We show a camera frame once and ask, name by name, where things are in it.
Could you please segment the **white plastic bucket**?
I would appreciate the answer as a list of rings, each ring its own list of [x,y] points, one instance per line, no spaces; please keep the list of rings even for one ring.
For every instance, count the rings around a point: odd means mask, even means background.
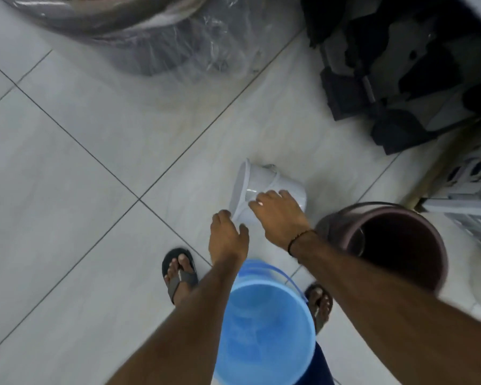
[[[237,225],[260,225],[248,204],[250,201],[254,201],[258,194],[270,190],[288,191],[297,201],[301,210],[306,210],[308,200],[302,183],[281,174],[275,165],[259,166],[251,163],[249,159],[245,159],[237,173],[229,204],[232,221]]]

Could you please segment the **dark blue trouser leg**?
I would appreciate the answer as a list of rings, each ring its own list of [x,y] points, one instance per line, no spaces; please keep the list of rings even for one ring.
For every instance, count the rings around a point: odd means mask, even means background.
[[[294,385],[335,385],[323,351],[317,342],[308,369]]]

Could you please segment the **blue plastic bucket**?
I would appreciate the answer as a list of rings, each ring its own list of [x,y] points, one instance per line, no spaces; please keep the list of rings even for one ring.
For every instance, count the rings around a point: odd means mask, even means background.
[[[214,378],[220,385],[294,385],[314,349],[301,289],[279,268],[245,260],[224,312]]]

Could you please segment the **brown plastic bucket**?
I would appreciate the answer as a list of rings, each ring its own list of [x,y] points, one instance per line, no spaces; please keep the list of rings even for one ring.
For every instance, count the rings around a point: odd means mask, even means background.
[[[437,229],[419,213],[388,202],[362,202],[323,217],[319,236],[346,253],[438,296],[448,256]]]

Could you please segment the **white plastic stool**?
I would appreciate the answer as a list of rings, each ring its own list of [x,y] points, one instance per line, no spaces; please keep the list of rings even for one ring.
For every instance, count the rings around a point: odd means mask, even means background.
[[[481,133],[436,179],[420,206],[442,213],[481,246]]]

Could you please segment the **person's left forearm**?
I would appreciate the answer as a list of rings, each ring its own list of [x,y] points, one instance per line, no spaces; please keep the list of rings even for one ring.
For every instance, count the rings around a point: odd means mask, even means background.
[[[246,252],[225,252],[106,385],[211,385],[224,312]]]

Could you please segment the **person's right hand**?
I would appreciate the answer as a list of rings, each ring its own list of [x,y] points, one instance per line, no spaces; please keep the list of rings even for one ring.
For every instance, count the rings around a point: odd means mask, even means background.
[[[262,192],[255,200],[263,203],[265,209],[264,216],[257,219],[263,226],[266,239],[288,254],[298,238],[314,231],[288,190]]]

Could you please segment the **clear plastic wrapped tub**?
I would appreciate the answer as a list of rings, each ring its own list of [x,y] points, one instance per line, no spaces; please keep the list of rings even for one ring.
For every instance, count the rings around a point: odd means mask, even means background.
[[[109,80],[244,78],[304,26],[298,0],[0,0],[0,7]]]

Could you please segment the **person's left hand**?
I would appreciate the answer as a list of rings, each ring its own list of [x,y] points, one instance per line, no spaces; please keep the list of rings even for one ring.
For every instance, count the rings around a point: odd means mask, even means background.
[[[212,266],[223,261],[231,261],[239,269],[247,259],[249,246],[238,245],[239,228],[225,209],[212,216],[208,250]]]

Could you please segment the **person's right forearm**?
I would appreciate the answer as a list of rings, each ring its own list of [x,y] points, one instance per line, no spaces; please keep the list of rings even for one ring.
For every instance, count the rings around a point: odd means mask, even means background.
[[[308,233],[293,255],[402,385],[481,385],[481,322]]]

